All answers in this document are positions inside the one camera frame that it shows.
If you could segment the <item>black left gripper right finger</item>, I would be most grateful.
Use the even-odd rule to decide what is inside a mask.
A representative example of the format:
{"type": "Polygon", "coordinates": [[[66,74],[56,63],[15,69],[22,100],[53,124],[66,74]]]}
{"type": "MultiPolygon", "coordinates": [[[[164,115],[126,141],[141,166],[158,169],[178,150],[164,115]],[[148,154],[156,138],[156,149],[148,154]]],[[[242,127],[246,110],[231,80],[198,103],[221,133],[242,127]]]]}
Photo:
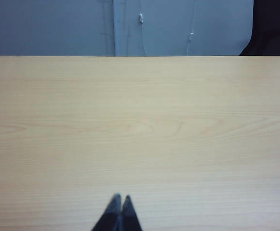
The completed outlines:
{"type": "Polygon", "coordinates": [[[142,231],[131,197],[126,196],[122,205],[122,228],[124,231],[142,231]]]}

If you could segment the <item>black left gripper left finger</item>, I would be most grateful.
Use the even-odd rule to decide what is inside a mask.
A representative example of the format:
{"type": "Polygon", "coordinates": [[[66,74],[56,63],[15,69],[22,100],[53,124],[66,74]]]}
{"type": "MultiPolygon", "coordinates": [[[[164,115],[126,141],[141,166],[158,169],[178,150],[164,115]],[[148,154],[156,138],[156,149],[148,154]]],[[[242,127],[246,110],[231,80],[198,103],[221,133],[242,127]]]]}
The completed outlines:
{"type": "Polygon", "coordinates": [[[107,204],[103,214],[92,228],[92,231],[119,231],[121,195],[115,193],[107,204]]]}

